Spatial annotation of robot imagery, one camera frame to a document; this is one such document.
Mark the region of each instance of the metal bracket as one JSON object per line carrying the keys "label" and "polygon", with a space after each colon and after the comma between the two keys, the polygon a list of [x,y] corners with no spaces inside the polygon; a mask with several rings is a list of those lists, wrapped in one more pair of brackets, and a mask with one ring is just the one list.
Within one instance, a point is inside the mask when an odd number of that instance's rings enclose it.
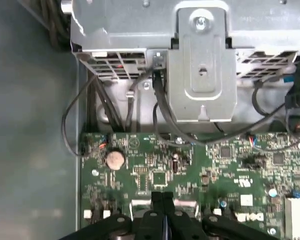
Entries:
{"label": "metal bracket", "polygon": [[152,59],[153,69],[162,70],[167,68],[166,59],[167,59],[166,51],[156,51]]}
{"label": "metal bracket", "polygon": [[179,49],[168,51],[168,99],[177,122],[230,121],[237,104],[235,50],[226,48],[226,12],[177,11]]}

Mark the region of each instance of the capacitor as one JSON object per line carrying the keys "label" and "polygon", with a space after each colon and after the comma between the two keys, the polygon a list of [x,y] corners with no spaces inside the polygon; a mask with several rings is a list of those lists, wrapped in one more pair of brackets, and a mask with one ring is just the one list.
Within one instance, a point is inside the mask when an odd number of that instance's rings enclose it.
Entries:
{"label": "capacitor", "polygon": [[293,190],[292,191],[292,196],[296,199],[300,199],[300,191]]}
{"label": "capacitor", "polygon": [[177,161],[172,162],[172,170],[173,170],[174,174],[176,174],[178,172],[178,162]]}
{"label": "capacitor", "polygon": [[179,160],[178,153],[174,153],[172,155],[172,171],[174,174],[178,172],[178,160]]}
{"label": "capacitor", "polygon": [[220,201],[220,207],[221,208],[226,208],[227,207],[227,202],[225,200]]}
{"label": "capacitor", "polygon": [[275,198],[278,195],[278,192],[275,188],[271,188],[268,192],[269,196]]}
{"label": "capacitor", "polygon": [[106,165],[114,171],[119,170],[125,163],[125,155],[118,149],[113,149],[105,156]]}

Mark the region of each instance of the wire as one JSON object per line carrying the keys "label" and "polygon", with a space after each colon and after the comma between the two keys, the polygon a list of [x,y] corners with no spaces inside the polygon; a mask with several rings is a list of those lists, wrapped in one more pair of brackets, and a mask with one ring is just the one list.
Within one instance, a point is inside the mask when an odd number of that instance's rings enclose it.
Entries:
{"label": "wire", "polygon": [[49,40],[52,47],[58,51],[69,51],[70,18],[65,16],[56,0],[40,0],[44,22],[49,28]]}
{"label": "wire", "polygon": [[162,85],[161,75],[160,72],[154,72],[153,73],[153,87],[155,91],[155,96],[158,102],[158,106],[161,110],[161,113],[163,115],[164,120],[168,123],[169,127],[174,131],[174,133],[184,140],[189,141],[190,143],[197,144],[199,146],[205,146],[207,144],[216,144],[220,143],[222,141],[227,141],[232,138],[235,138],[237,136],[240,136],[242,134],[245,134],[246,132],[253,131],[254,129],[259,128],[260,126],[264,125],[269,119],[271,119],[279,110],[281,110],[285,105],[281,104],[278,106],[275,110],[273,110],[269,115],[265,116],[264,118],[260,119],[259,121],[241,128],[239,130],[233,131],[231,133],[223,134],[214,138],[209,138],[206,140],[197,140],[192,136],[189,136],[182,132],[179,127],[177,126],[176,122],[171,116],[170,106],[167,103],[164,88]]}
{"label": "wire", "polygon": [[152,120],[153,120],[153,127],[154,127],[154,132],[158,138],[158,140],[160,140],[161,142],[171,146],[171,147],[175,147],[175,148],[183,148],[183,147],[190,147],[191,144],[176,144],[173,143],[167,139],[164,139],[159,132],[158,129],[158,118],[157,118],[157,108],[158,108],[158,103],[156,103],[153,107],[153,111],[152,111]]}
{"label": "wire", "polygon": [[296,141],[296,142],[291,143],[288,146],[284,146],[282,148],[277,148],[277,149],[264,149],[264,148],[260,148],[260,147],[257,147],[257,146],[253,146],[252,148],[254,150],[257,150],[258,152],[276,153],[276,152],[281,152],[281,151],[285,151],[285,150],[291,149],[291,148],[297,146],[299,143],[300,143],[299,141]]}
{"label": "wire", "polygon": [[67,133],[66,133],[66,119],[68,116],[68,113],[70,111],[70,109],[73,107],[73,105],[76,103],[76,101],[78,100],[78,98],[81,96],[81,94],[87,90],[87,88],[89,87],[89,85],[95,80],[95,77],[91,77],[80,89],[79,93],[77,94],[77,96],[75,96],[75,98],[72,100],[72,102],[69,104],[69,106],[66,108],[64,114],[62,115],[62,121],[61,121],[61,131],[62,131],[62,138],[64,141],[64,144],[66,146],[66,148],[69,150],[69,152],[74,155],[75,157],[78,158],[82,158],[85,157],[86,155],[84,154],[79,154],[76,153],[75,151],[73,151],[73,149],[71,148],[68,138],[67,138]]}
{"label": "wire", "polygon": [[262,115],[262,116],[267,116],[269,113],[265,112],[259,105],[258,100],[257,100],[257,93],[259,89],[261,89],[264,86],[264,83],[269,82],[272,80],[272,78],[268,78],[265,81],[257,81],[254,86],[254,91],[252,93],[251,101],[252,101],[252,106],[254,107],[255,111]]}
{"label": "wire", "polygon": [[96,81],[93,82],[93,85],[99,95],[105,114],[108,117],[108,120],[111,124],[113,131],[124,132],[122,121],[117,113],[117,110],[115,109],[115,106],[110,100],[103,83],[99,80],[98,77],[96,77]]}
{"label": "wire", "polygon": [[222,133],[222,134],[225,133],[225,131],[223,131],[223,129],[219,126],[219,124],[217,122],[214,122],[213,125],[220,133]]}
{"label": "wire", "polygon": [[70,34],[64,27],[64,24],[62,23],[61,16],[59,15],[58,12],[58,6],[55,0],[46,0],[46,4],[48,5],[48,8],[50,10],[50,17],[51,19],[53,19],[56,29],[58,30],[58,33],[62,37],[66,39],[70,39]]}
{"label": "wire", "polygon": [[289,111],[285,114],[285,128],[287,133],[294,139],[296,139],[298,141],[298,143],[300,143],[300,136],[296,135],[294,132],[291,131],[290,126],[289,126],[289,117],[290,117],[290,113]]}
{"label": "wire", "polygon": [[[137,89],[137,86],[142,83],[144,80],[148,79],[150,77],[152,73],[152,69],[148,69],[145,71],[145,73],[141,74],[130,86],[129,91],[130,92],[135,92]],[[131,128],[132,128],[132,116],[134,113],[134,101],[135,98],[130,97],[128,98],[128,111],[127,111],[127,115],[126,115],[126,119],[125,119],[125,131],[127,133],[131,132]]]}
{"label": "wire", "polygon": [[100,90],[95,85],[94,85],[94,88],[95,88],[96,93],[99,96],[99,99],[100,99],[101,104],[102,104],[103,109],[104,109],[104,113],[105,113],[106,117],[108,118],[108,121],[109,121],[109,124],[110,124],[112,130],[114,132],[119,131],[120,128],[119,128],[118,124],[116,123],[116,121],[115,121],[115,119],[114,119],[114,117],[112,115],[112,112],[111,112],[111,110],[109,108],[108,103],[106,102],[106,100],[103,97],[103,95],[100,93]]}

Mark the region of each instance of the heatsink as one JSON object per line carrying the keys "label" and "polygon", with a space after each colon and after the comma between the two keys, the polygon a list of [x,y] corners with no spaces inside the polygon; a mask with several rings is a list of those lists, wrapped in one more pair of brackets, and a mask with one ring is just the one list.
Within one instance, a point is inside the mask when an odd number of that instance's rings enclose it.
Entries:
{"label": "heatsink", "polygon": [[285,237],[290,240],[300,240],[300,198],[286,198]]}

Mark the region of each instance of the motherboard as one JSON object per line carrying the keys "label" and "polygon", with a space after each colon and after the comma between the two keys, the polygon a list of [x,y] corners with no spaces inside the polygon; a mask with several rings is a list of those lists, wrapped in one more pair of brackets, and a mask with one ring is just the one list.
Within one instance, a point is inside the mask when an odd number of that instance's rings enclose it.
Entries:
{"label": "motherboard", "polygon": [[[278,132],[257,134],[253,144],[275,150],[291,142]],[[199,221],[206,210],[228,211],[278,239],[300,237],[300,143],[260,152],[241,137],[177,148],[153,133],[86,133],[82,145],[90,155],[81,159],[81,227],[115,213],[133,219],[150,209],[152,191],[169,191],[176,208]]]}

